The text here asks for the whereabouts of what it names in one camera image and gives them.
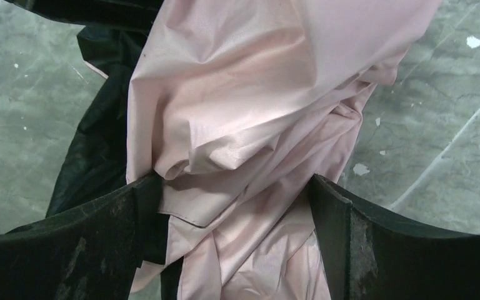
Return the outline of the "pink and black folding umbrella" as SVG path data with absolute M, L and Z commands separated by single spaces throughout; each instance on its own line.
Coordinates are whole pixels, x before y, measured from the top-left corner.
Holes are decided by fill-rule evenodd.
M 337 181 L 374 90 L 439 1 L 17 1 L 83 26 L 105 77 L 45 219 L 139 200 L 132 291 L 163 299 L 334 299 L 308 182 Z

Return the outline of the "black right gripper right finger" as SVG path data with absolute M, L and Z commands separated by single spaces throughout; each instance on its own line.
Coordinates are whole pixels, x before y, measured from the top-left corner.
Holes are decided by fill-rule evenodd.
M 480 299 L 480 234 L 409 219 L 320 175 L 308 200 L 333 299 Z

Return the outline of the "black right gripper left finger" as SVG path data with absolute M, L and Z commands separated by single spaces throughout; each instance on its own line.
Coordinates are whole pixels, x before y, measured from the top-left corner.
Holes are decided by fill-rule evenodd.
M 150 261 L 162 181 L 107 195 L 0 234 L 0 299 L 127 299 Z

